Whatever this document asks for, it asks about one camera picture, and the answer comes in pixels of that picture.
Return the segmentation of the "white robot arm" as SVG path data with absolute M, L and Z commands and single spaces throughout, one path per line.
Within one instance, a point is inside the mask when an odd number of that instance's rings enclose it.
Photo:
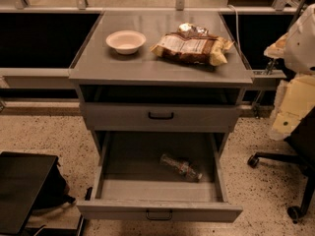
M 289 81 L 277 87 L 270 137 L 279 141 L 287 138 L 302 119 L 315 107 L 315 5 L 312 4 L 264 55 L 283 59 L 294 73 Z

